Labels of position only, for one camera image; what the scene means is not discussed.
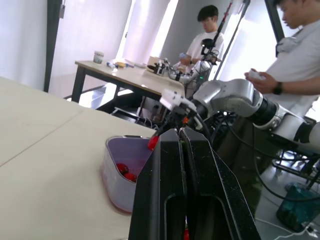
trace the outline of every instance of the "man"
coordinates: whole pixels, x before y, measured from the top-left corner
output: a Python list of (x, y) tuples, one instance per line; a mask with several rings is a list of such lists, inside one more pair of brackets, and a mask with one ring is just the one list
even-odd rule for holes
[[(320, 86), (320, 0), (274, 0), (273, 3), (281, 8), (283, 20), (290, 28), (303, 27), (295, 36), (301, 41), (278, 53), (274, 64), (260, 73), (265, 80), (251, 78), (248, 73), (245, 76), (271, 101), (303, 117), (318, 97), (314, 94), (320, 93), (319, 88), (311, 90), (312, 86)], [(279, 44), (278, 49), (284, 49), (281, 42)], [(252, 124), (249, 121), (239, 118), (234, 129), (239, 137), (252, 144)], [(267, 137), (266, 132), (256, 130), (256, 148), (275, 155), (280, 147), (273, 145)], [(236, 175), (251, 213), (255, 215), (262, 186), (255, 175), (252, 149), (228, 133), (217, 153)], [(261, 174), (272, 159), (256, 155)]]
[[(194, 65), (203, 57), (201, 55), (203, 48), (201, 44), (202, 40), (215, 38), (218, 30), (218, 16), (219, 10), (216, 6), (209, 5), (200, 10), (197, 20), (202, 24), (205, 32), (195, 37), (186, 53), (186, 57), (180, 59), (180, 63), (186, 66), (186, 72), (190, 72)], [(219, 34), (213, 50), (219, 53), (218, 59), (221, 60), (224, 54), (224, 35), (222, 33)]]

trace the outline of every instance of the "plastic container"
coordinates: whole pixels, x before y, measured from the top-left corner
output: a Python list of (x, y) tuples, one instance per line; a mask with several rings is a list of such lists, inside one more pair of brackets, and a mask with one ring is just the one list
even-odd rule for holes
[(138, 177), (152, 151), (148, 149), (148, 138), (136, 136), (112, 137), (106, 141), (102, 179), (113, 204), (132, 213), (136, 183), (129, 181), (118, 171), (116, 164), (125, 164), (129, 173)]
[[(319, 197), (312, 189), (305, 186), (292, 185), (286, 195), (290, 199), (310, 199)], [(320, 200), (295, 202), (284, 200), (276, 212), (277, 218), (288, 228), (301, 232), (320, 214)]]
[(96, 64), (102, 64), (102, 61), (104, 60), (105, 54), (101, 51), (94, 51), (94, 57), (93, 62)]

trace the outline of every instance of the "red tomato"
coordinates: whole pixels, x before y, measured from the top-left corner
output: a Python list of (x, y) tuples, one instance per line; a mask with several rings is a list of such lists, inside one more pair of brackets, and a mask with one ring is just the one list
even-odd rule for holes
[(116, 167), (118, 168), (119, 172), (122, 174), (122, 175), (125, 175), (126, 173), (129, 172), (129, 168), (123, 164), (123, 163), (118, 163), (116, 165)]
[(153, 151), (157, 145), (157, 142), (159, 140), (159, 136), (153, 136), (150, 141), (148, 142), (148, 148)]
[(184, 238), (183, 238), (183, 240), (189, 240), (189, 231), (188, 231), (188, 229), (184, 230)]
[(134, 175), (134, 174), (132, 174), (132, 173), (126, 173), (126, 174), (124, 175), (124, 177), (125, 177), (126, 179), (134, 182), (134, 183), (137, 182), (137, 176)]

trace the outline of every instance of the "white table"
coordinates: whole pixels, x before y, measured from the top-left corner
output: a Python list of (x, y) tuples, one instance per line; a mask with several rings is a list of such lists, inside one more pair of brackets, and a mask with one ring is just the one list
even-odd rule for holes
[(75, 64), (78, 65), (78, 69), (71, 99), (76, 103), (80, 100), (86, 75), (117, 85), (118, 89), (115, 96), (118, 94), (119, 88), (130, 89), (141, 96), (157, 101), (164, 89), (170, 89), (183, 96), (185, 95), (185, 87), (180, 82), (168, 77), (158, 76), (139, 67), (119, 68), (114, 71), (106, 65), (106, 62), (97, 64), (93, 61), (76, 61)]
[[(0, 239), (128, 237), (130, 216), (111, 205), (99, 172), (105, 141), (150, 137), (154, 131), (3, 78), (0, 91), (0, 132), (6, 133), (1, 135)], [(12, 93), (23, 103), (6, 102)]]

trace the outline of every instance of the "hand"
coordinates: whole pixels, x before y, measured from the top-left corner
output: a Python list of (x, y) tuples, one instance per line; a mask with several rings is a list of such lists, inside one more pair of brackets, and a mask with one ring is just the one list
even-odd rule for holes
[(265, 80), (256, 79), (253, 77), (249, 77), (249, 74), (246, 72), (245, 79), (250, 81), (255, 89), (257, 89), (262, 94), (272, 94), (274, 92), (274, 89), (278, 85), (278, 82), (268, 73), (266, 72), (259, 72), (259, 74), (263, 77), (265, 77)]
[(191, 62), (191, 57), (187, 56), (185, 58), (180, 58), (180, 63), (182, 63), (183, 65), (189, 66)]

